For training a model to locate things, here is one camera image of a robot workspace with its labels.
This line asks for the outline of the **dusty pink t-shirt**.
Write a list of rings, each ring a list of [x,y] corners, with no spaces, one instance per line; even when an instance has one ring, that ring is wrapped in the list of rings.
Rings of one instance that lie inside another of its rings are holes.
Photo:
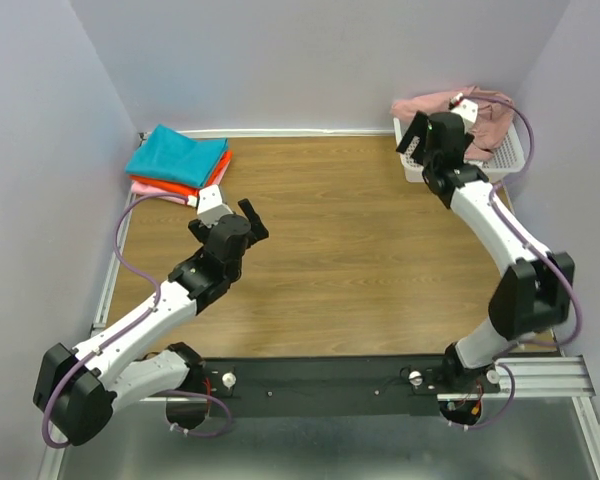
[[[408,125],[417,111],[426,114],[446,111],[449,102],[459,94],[497,98],[509,105],[514,104],[513,100],[502,92],[468,86],[451,91],[441,91],[396,100],[391,107],[391,115],[400,119],[404,125]],[[471,129],[474,140],[466,151],[465,159],[467,161],[489,162],[495,151],[504,142],[513,121],[514,112],[498,102],[476,100],[476,103],[478,105],[478,116]]]

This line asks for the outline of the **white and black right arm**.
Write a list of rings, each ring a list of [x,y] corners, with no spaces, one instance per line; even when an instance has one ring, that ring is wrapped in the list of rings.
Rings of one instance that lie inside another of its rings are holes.
[[[501,275],[488,316],[472,333],[449,345],[438,377],[460,389],[510,349],[582,314],[575,297],[575,262],[555,253],[522,227],[500,201],[496,184],[465,161],[477,118],[472,103],[439,113],[417,112],[396,150],[422,167],[424,183],[481,241]]]

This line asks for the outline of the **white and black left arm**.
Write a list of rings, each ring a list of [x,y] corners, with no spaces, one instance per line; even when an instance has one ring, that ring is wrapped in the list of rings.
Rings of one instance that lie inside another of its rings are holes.
[[[138,356],[225,295],[241,277],[246,251],[269,232],[248,210],[225,214],[211,227],[194,220],[189,229],[200,248],[156,284],[147,300],[96,336],[73,348],[58,343],[43,355],[33,403],[43,414],[48,446],[87,443],[119,410],[179,389],[196,368],[186,346],[170,347],[150,360]]]

